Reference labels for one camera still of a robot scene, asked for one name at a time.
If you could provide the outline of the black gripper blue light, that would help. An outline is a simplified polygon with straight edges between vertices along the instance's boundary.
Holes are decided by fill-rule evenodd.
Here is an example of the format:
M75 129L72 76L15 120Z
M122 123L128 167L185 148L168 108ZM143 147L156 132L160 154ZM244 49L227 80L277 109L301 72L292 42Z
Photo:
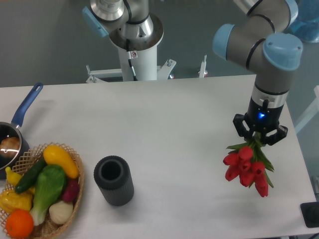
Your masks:
M273 131L276 132L267 136L266 133L261 134L262 145L274 145L287 136L288 128L279 125L279 118L283 109L283 105L277 108L266 108L257 104L253 98L250 99L246 114L236 114L233 124L240 137L244 139L252 139L255 131Z

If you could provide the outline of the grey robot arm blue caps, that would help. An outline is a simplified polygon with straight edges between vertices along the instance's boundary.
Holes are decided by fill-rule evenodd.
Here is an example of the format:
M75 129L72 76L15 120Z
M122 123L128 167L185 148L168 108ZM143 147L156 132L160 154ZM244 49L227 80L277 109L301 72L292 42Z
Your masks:
M240 137L250 140L260 134L262 144L273 145L287 136L279 118L298 69L302 42L285 34L298 16L294 0L237 0L247 15L242 26L221 26L212 42L219 57L255 73L255 83L246 114L236 114L233 123Z

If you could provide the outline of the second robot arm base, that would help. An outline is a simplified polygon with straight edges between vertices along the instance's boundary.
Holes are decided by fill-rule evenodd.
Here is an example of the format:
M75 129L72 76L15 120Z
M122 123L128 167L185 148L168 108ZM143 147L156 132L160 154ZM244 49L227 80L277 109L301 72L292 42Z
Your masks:
M91 0L82 10L87 25L99 36L126 51L157 46L163 24L150 12L148 0Z

